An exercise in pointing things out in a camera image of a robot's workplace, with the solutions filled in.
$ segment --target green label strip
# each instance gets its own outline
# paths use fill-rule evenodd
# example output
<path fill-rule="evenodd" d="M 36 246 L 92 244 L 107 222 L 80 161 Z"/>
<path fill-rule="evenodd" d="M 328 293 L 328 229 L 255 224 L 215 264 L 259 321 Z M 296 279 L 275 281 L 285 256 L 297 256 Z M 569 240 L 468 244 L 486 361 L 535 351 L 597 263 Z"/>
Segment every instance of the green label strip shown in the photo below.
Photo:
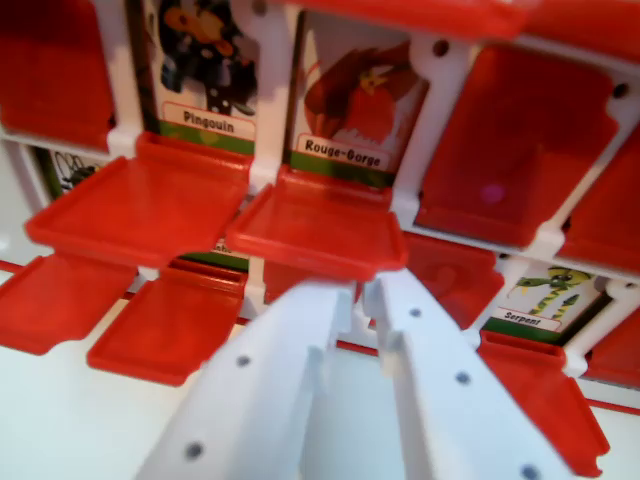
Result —
<path fill-rule="evenodd" d="M 561 337 L 561 334 L 558 332 L 550 332 L 549 330 L 542 330 L 540 328 L 522 325 L 520 323 L 513 323 L 495 317 L 491 317 L 482 329 L 490 332 L 504 333 L 505 335 L 511 335 L 512 337 L 535 340 L 536 342 L 550 343 L 553 345 L 557 344 Z"/>
<path fill-rule="evenodd" d="M 230 152 L 253 155 L 254 143 L 250 140 L 185 127 L 175 123 L 165 122 L 164 120 L 160 120 L 158 124 L 160 135 L 164 135 L 165 137 L 199 143 L 200 145 L 216 147 Z"/>
<path fill-rule="evenodd" d="M 290 164 L 293 168 L 320 173 L 342 180 L 364 183 L 370 187 L 390 187 L 396 178 L 395 173 L 382 172 L 380 170 L 373 170 L 359 165 L 350 165 L 344 162 L 336 162 L 300 152 L 290 152 L 290 155 Z"/>

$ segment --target white label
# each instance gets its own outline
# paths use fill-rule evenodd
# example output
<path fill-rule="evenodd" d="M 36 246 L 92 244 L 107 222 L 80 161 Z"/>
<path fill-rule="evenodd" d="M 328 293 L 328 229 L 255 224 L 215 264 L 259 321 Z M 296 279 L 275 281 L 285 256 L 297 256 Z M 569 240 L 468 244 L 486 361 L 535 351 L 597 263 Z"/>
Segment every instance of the white label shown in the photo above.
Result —
<path fill-rule="evenodd" d="M 557 330 L 562 326 L 562 322 L 558 320 L 551 320 L 549 318 L 539 317 L 537 315 L 531 315 L 528 313 L 522 313 L 515 310 L 508 310 L 506 308 L 498 307 L 493 312 L 492 317 L 501 318 L 508 322 L 520 323 L 522 325 L 528 325 L 530 327 L 536 327 L 541 330 L 549 330 L 551 332 Z"/>
<path fill-rule="evenodd" d="M 249 120 L 172 102 L 164 102 L 162 104 L 162 118 L 167 122 L 184 125 L 185 127 L 220 133 L 221 135 L 244 140 L 253 140 L 256 136 L 256 127 Z"/>
<path fill-rule="evenodd" d="M 296 150 L 306 155 L 351 163 L 374 170 L 388 170 L 391 161 L 389 153 L 381 150 L 334 142 L 304 133 L 298 136 Z"/>

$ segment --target penguin card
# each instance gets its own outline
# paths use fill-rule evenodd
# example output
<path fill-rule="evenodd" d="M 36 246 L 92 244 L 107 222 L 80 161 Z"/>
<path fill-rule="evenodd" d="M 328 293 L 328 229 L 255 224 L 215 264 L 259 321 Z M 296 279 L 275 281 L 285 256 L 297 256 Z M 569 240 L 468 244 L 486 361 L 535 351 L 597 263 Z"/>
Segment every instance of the penguin card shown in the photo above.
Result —
<path fill-rule="evenodd" d="M 409 35 L 317 12 L 299 21 L 291 166 L 391 186 L 428 88 Z"/>
<path fill-rule="evenodd" d="M 156 129 L 252 154 L 258 45 L 239 30 L 229 1 L 142 1 Z"/>

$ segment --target hole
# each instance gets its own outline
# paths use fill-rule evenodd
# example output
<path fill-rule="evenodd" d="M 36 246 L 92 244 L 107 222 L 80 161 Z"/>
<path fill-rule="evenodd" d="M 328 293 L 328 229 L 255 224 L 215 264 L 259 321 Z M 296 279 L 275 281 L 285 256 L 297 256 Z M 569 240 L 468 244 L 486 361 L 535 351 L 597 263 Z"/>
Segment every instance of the hole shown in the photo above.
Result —
<path fill-rule="evenodd" d="M 238 364 L 239 367 L 246 367 L 247 365 L 249 365 L 251 363 L 251 359 L 249 357 L 247 357 L 246 355 L 240 355 L 236 359 L 236 363 Z"/>
<path fill-rule="evenodd" d="M 525 465 L 522 467 L 522 478 L 526 478 L 527 480 L 539 480 L 540 474 L 538 473 L 538 469 L 533 465 Z"/>
<path fill-rule="evenodd" d="M 267 2 L 264 0 L 253 0 L 251 9 L 257 16 L 264 17 L 267 14 Z"/>
<path fill-rule="evenodd" d="M 200 442 L 191 442 L 187 445 L 186 450 L 184 451 L 184 456 L 187 457 L 187 460 L 195 460 L 204 451 L 204 447 Z"/>
<path fill-rule="evenodd" d="M 626 83 L 619 83 L 613 88 L 613 98 L 626 97 L 629 93 L 629 85 Z"/>
<path fill-rule="evenodd" d="M 562 227 L 560 227 L 560 230 L 567 233 L 570 228 L 571 228 L 571 217 L 568 217 L 562 224 Z"/>
<path fill-rule="evenodd" d="M 469 385 L 471 382 L 471 377 L 467 372 L 458 372 L 456 374 L 456 381 L 461 383 L 462 385 Z"/>
<path fill-rule="evenodd" d="M 446 40 L 438 40 L 433 44 L 432 51 L 436 57 L 444 57 L 449 51 L 449 42 Z"/>

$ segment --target white table surface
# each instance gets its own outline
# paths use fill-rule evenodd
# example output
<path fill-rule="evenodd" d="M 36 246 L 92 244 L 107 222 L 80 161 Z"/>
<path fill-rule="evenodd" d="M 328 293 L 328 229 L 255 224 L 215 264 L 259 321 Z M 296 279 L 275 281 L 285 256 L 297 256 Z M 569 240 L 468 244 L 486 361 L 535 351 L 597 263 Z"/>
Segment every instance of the white table surface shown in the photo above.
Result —
<path fill-rule="evenodd" d="M 0 281 L 8 274 L 0 272 Z M 85 340 L 34 356 L 0 347 L 0 479 L 114 480 L 135 475 L 197 373 L 180 388 L 89 368 L 86 352 L 125 305 Z M 316 401 L 305 479 L 403 478 L 389 379 L 376 358 L 338 350 L 331 388 Z M 603 480 L 638 478 L 640 417 L 593 409 L 611 451 Z"/>

